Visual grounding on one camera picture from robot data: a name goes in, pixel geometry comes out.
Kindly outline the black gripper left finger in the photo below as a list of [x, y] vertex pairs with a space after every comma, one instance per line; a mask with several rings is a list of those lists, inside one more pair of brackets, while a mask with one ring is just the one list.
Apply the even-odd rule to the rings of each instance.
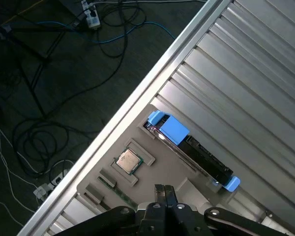
[[82, 223], [58, 236], [165, 236], [167, 234], [167, 199], [165, 186], [155, 186], [155, 201], [145, 210], [134, 211], [118, 206]]

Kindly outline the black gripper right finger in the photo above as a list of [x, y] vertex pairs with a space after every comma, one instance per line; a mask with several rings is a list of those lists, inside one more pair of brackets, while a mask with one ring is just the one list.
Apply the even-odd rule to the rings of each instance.
[[219, 207], [287, 236], [293, 235], [292, 232], [284, 228], [274, 219], [271, 212], [263, 209], [256, 201], [244, 193], [237, 192], [234, 195], [226, 195], [222, 198], [211, 191], [202, 194], [192, 184], [181, 184], [173, 189], [167, 185], [165, 190], [168, 202], [170, 199], [176, 199], [179, 203], [190, 205], [193, 210], [198, 211], [200, 214], [204, 214], [205, 210], [210, 207]]

